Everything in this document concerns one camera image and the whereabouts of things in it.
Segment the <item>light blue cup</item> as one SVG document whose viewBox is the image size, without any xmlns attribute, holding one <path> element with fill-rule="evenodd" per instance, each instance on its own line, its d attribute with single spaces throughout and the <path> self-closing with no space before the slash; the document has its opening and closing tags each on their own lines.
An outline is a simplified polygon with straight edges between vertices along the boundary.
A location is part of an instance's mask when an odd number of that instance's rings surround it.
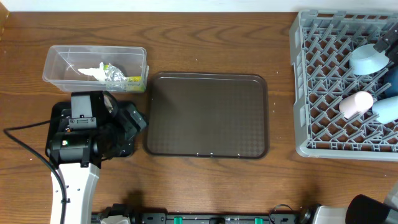
<svg viewBox="0 0 398 224">
<path fill-rule="evenodd" d="M 397 120 L 397 96 L 376 101 L 373 104 L 372 112 L 378 115 L 376 120 L 382 124 Z"/>
</svg>

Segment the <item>dark blue plate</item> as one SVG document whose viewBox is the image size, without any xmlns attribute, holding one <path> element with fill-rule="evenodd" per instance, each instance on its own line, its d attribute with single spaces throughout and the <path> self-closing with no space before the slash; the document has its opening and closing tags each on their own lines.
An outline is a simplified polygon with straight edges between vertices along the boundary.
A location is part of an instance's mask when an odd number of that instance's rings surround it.
<svg viewBox="0 0 398 224">
<path fill-rule="evenodd" d="M 398 71 L 397 67 L 394 67 L 390 69 L 385 75 L 384 75 L 384 83 L 390 83 L 391 86 L 385 90 L 385 95 L 390 98 L 393 96 L 397 96 L 398 88 L 397 88 L 397 82 L 398 82 Z"/>
</svg>

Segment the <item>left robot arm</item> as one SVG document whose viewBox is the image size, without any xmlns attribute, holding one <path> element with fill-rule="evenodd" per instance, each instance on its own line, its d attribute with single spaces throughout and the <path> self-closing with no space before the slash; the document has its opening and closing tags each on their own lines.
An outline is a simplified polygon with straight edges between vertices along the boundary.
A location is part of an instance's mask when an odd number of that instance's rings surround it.
<svg viewBox="0 0 398 224">
<path fill-rule="evenodd" d="M 83 106 L 59 102 L 52 108 L 46 155 L 52 173 L 51 223 L 90 223 L 101 163 L 134 153 L 134 138 L 148 125 L 132 102 Z"/>
</svg>

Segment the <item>light blue bowl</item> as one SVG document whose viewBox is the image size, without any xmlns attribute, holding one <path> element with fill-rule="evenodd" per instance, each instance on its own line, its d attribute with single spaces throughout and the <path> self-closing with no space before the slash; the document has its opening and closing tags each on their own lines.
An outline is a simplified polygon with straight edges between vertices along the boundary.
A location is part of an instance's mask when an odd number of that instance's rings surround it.
<svg viewBox="0 0 398 224">
<path fill-rule="evenodd" d="M 382 70 L 389 63 L 385 51 L 378 52 L 375 44 L 366 44 L 355 49 L 349 59 L 354 75 L 369 75 Z"/>
</svg>

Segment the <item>yellow green snack packet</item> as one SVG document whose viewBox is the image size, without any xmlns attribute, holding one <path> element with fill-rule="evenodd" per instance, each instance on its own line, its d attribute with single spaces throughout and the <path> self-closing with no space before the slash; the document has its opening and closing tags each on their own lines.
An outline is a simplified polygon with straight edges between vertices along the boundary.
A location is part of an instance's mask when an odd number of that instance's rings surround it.
<svg viewBox="0 0 398 224">
<path fill-rule="evenodd" d="M 146 78 L 127 77 L 126 91 L 142 93 L 146 90 Z"/>
</svg>

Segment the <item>black plastic tray bin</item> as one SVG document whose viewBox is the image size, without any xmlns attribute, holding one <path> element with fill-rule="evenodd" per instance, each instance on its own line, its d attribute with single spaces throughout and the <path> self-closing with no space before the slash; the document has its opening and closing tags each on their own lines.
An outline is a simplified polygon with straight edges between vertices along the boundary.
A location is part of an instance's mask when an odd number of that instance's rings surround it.
<svg viewBox="0 0 398 224">
<path fill-rule="evenodd" d="M 108 120 L 99 128 L 78 131 L 72 131 L 68 124 L 72 116 L 71 101 L 55 104 L 47 135 L 46 156 L 55 165 L 85 165 L 86 162 L 97 165 L 99 161 L 133 154 L 134 139 L 126 139 L 125 130 L 119 122 L 122 102 L 113 102 L 111 111 L 106 107 Z"/>
</svg>

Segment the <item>white tissue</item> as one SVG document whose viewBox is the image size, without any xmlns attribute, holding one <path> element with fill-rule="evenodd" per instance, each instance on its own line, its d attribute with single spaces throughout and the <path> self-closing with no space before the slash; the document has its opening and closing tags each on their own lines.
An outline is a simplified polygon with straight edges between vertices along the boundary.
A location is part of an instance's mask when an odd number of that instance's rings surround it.
<svg viewBox="0 0 398 224">
<path fill-rule="evenodd" d="M 94 77 L 101 82 L 104 82 L 106 78 L 103 62 L 99 64 L 98 68 L 79 68 L 78 71 L 84 75 Z"/>
</svg>

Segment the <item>foil wrapper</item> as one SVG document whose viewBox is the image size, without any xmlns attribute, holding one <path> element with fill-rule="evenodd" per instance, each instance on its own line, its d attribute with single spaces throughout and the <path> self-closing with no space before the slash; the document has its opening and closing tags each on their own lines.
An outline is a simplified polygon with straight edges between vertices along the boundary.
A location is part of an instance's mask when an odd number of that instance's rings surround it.
<svg viewBox="0 0 398 224">
<path fill-rule="evenodd" d="M 123 72 L 110 63 L 104 66 L 104 75 L 107 82 L 124 82 L 127 80 Z"/>
</svg>

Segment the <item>brown serving tray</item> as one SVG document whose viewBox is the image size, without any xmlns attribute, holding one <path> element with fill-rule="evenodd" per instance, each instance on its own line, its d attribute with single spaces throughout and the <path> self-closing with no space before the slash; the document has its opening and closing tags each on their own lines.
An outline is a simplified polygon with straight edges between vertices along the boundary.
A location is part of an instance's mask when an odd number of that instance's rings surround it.
<svg viewBox="0 0 398 224">
<path fill-rule="evenodd" d="M 154 156 L 262 159 L 268 86 L 256 74 L 162 72 L 150 81 L 144 149 Z"/>
</svg>

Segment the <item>white pink cup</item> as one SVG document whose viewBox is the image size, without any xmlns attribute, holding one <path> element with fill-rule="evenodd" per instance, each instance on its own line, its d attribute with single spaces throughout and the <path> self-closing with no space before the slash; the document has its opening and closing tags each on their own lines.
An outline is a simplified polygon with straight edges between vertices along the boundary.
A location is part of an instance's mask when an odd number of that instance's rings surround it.
<svg viewBox="0 0 398 224">
<path fill-rule="evenodd" d="M 356 114 L 363 114 L 373 106 L 374 100 L 370 93 L 359 91 L 343 99 L 339 104 L 339 111 L 346 119 Z"/>
</svg>

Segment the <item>grey dishwasher rack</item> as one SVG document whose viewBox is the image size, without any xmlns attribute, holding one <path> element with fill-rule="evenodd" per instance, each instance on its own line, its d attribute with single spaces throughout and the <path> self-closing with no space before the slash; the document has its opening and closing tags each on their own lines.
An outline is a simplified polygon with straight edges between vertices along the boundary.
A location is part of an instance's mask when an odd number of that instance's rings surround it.
<svg viewBox="0 0 398 224">
<path fill-rule="evenodd" d="M 295 75 L 295 147 L 303 157 L 397 160 L 397 123 L 381 124 L 371 111 L 345 118 L 342 99 L 366 91 L 384 97 L 387 69 L 357 76 L 353 50 L 374 44 L 397 24 L 394 12 L 302 10 L 292 24 L 290 62 Z"/>
</svg>

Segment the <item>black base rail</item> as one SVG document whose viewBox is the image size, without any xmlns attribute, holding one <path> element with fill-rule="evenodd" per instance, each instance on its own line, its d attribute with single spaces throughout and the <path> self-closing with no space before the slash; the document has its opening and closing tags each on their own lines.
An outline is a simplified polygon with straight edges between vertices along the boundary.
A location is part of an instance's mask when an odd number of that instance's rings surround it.
<svg viewBox="0 0 398 224">
<path fill-rule="evenodd" d="M 134 210 L 123 204 L 114 204 L 102 212 L 91 215 L 91 224 L 295 224 L 299 215 L 295 212 L 271 212 L 270 214 L 237 213 L 169 213 L 163 209 Z"/>
</svg>

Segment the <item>clear plastic bin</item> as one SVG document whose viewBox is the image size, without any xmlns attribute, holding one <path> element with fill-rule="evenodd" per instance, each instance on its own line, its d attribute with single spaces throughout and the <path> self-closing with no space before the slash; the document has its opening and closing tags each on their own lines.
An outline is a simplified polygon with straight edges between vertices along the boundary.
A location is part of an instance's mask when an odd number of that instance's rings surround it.
<svg viewBox="0 0 398 224">
<path fill-rule="evenodd" d="M 54 45 L 49 48 L 42 79 L 65 92 L 110 91 L 115 93 L 137 93 L 126 91 L 127 81 L 101 82 L 84 75 L 79 68 L 98 68 L 112 64 L 127 77 L 146 78 L 149 73 L 147 52 L 142 47 L 101 45 Z"/>
</svg>

